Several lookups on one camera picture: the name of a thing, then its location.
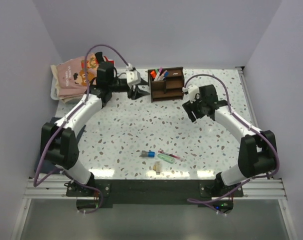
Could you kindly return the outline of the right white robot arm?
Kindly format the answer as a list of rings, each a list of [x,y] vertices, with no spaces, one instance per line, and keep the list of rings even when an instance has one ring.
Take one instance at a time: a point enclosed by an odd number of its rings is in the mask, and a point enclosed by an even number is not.
[[[185,86],[182,92],[188,100],[182,106],[188,118],[195,122],[209,117],[226,128],[239,142],[237,163],[216,174],[214,182],[206,188],[208,194],[224,197],[252,178],[279,169],[276,137],[270,130],[263,131],[247,122],[232,110],[227,100],[219,100],[213,85]]]

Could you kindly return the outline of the orange black highlighter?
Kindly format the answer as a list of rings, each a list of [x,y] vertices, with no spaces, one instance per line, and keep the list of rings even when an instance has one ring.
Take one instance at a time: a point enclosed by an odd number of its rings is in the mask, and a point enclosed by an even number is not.
[[[150,72],[150,75],[151,75],[151,77],[152,77],[153,80],[154,80],[156,74],[157,74],[157,71],[155,71],[155,70],[153,70],[153,71]]]

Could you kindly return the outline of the pink capped pen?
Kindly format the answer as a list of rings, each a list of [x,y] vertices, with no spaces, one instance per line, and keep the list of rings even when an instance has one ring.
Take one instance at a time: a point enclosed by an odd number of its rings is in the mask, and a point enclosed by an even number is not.
[[[157,72],[156,78],[154,79],[155,81],[158,81],[160,79],[162,71],[163,71],[163,68],[160,67],[159,70],[158,70],[158,72]]]

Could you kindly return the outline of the blue capped pen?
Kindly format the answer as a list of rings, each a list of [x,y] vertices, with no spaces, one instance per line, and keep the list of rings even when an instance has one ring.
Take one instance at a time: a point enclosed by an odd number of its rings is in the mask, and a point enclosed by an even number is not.
[[[165,80],[165,78],[169,75],[169,72],[164,73],[164,77],[163,80]]]

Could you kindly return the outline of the red clear pen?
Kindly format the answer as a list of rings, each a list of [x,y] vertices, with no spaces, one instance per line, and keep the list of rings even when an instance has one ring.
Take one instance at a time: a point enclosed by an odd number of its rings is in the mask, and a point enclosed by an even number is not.
[[[180,157],[180,156],[174,155],[174,154],[172,154],[172,153],[167,153],[167,152],[164,152],[163,150],[158,150],[158,153],[160,153],[160,154],[164,154],[164,155],[166,155],[166,156],[170,156],[170,157],[172,157],[172,158],[178,159],[178,160],[183,161],[183,162],[185,162],[185,161],[186,161],[186,159],[185,159],[185,158],[183,158],[183,157]]]

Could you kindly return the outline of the green capped pen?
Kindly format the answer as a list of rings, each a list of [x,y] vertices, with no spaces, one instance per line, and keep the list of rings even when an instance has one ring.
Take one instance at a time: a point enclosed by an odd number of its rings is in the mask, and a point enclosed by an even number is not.
[[[156,76],[155,76],[155,78],[154,78],[154,81],[157,81],[157,80],[158,80],[161,71],[162,71],[161,68],[159,68],[159,69],[157,70],[157,73],[156,73]]]

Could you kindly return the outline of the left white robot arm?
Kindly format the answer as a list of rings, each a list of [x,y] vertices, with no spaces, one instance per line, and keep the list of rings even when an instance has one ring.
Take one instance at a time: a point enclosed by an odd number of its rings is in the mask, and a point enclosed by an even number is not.
[[[127,97],[132,100],[148,94],[139,89],[141,75],[130,63],[126,66],[125,78],[116,76],[114,70],[110,62],[99,63],[96,77],[86,80],[86,91],[76,106],[56,122],[47,122],[42,126],[40,160],[34,187],[44,181],[39,179],[39,174],[44,160],[48,160],[78,184],[77,190],[83,196],[90,196],[97,191],[94,175],[79,160],[77,136],[80,130],[106,106],[113,93],[127,93]]]

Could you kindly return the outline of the brown wooden desk organizer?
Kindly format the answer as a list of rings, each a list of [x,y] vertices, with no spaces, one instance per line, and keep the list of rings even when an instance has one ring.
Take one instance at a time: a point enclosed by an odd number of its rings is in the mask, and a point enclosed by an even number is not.
[[[182,88],[185,85],[184,68],[182,66],[163,68],[162,73],[167,71],[168,76],[164,80],[154,81],[151,72],[158,69],[147,70],[151,102],[182,100],[184,98]]]

